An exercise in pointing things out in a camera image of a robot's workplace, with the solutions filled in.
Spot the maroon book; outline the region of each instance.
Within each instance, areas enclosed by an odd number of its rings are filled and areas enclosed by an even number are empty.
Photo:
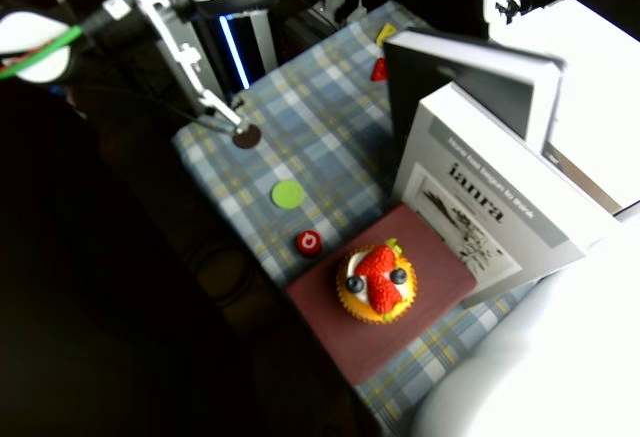
[[[397,238],[413,264],[418,294],[398,320],[365,324],[342,306],[336,291],[338,268],[353,250]],[[404,204],[304,274],[287,291],[316,336],[351,384],[378,372],[476,285],[467,267],[422,219]]]

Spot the red round object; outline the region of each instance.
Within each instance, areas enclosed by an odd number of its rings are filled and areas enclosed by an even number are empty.
[[[296,247],[305,257],[315,257],[322,252],[322,238],[315,230],[305,230],[298,234]]]

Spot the led light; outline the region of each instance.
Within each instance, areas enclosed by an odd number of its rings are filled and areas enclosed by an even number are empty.
[[[238,49],[236,48],[236,43],[233,40],[233,35],[231,35],[231,29],[229,28],[227,17],[220,16],[219,20],[220,26],[222,27],[222,32],[224,33],[224,37],[225,39],[227,39],[227,45],[229,46],[229,50],[231,51],[233,62],[236,64],[238,75],[240,76],[240,80],[242,81],[242,87],[247,90],[249,88],[249,80],[247,79],[247,74],[244,72],[242,60],[240,60],[240,54],[238,54]]]

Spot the plaid tablecloth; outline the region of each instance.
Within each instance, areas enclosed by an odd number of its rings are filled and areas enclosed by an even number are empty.
[[[372,82],[385,23],[424,23],[388,2],[271,72],[239,96],[263,132],[252,150],[191,124],[174,139],[184,165],[280,286],[313,262],[295,236],[320,233],[324,252],[340,247],[388,209],[399,156],[394,153],[385,82]],[[303,204],[282,210],[271,189],[283,179],[306,191]],[[508,293],[470,310],[456,308],[357,391],[384,428],[402,435],[416,404],[528,292]]]

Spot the blueberry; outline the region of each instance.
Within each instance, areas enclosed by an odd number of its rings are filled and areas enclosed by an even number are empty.
[[[394,284],[404,284],[407,281],[407,273],[404,269],[396,269],[391,272],[391,282]]]
[[[352,294],[357,294],[364,289],[364,280],[360,277],[349,277],[347,279],[347,289]]]

